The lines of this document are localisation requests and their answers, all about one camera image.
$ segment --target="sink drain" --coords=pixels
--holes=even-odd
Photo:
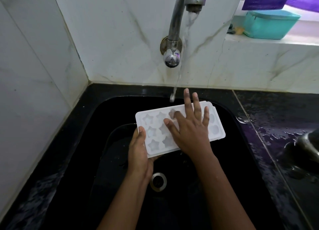
[[[167,180],[163,173],[158,172],[153,174],[150,181],[150,186],[154,191],[161,192],[162,190],[165,189],[166,185],[167,185]]]

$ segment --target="wet countertop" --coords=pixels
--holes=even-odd
[[[319,213],[318,172],[301,167],[289,154],[289,145],[298,135],[319,128],[319,95],[190,89],[190,92],[194,91],[201,100],[227,108],[238,120],[285,228],[319,229],[316,218]],[[52,199],[59,192],[59,184],[72,163],[72,156],[81,146],[85,128],[102,102],[117,96],[169,98],[171,92],[170,87],[90,85],[6,214],[0,229],[41,228]],[[179,88],[176,98],[182,97],[182,88]],[[85,173],[94,176],[96,172],[94,168],[86,167]],[[77,228],[75,220],[81,217],[77,213],[73,219],[70,212],[64,220],[70,219],[72,226]]]

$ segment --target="metal faucet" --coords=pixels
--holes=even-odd
[[[185,7],[188,12],[199,13],[205,5],[205,1],[206,0],[176,0],[168,36],[162,40],[160,47],[167,67],[174,68],[180,63],[182,41],[179,37],[179,33]]]

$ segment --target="white ice cube tray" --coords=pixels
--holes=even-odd
[[[220,122],[216,108],[208,101],[201,101],[200,105],[202,109],[202,119],[204,118],[204,108],[206,106],[209,108],[209,140],[214,141],[225,138],[226,134],[223,125]],[[184,105],[163,107],[135,114],[137,126],[143,126],[146,131],[145,146],[148,158],[179,150],[179,147],[174,142],[171,133],[163,122],[164,118],[171,119],[169,112],[172,111],[172,109],[180,111],[184,116],[186,116]],[[179,129],[177,120],[171,120],[176,125],[177,129]]]

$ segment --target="chrome faucet knob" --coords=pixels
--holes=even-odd
[[[175,68],[180,62],[180,52],[176,48],[169,48],[163,55],[167,67]]]

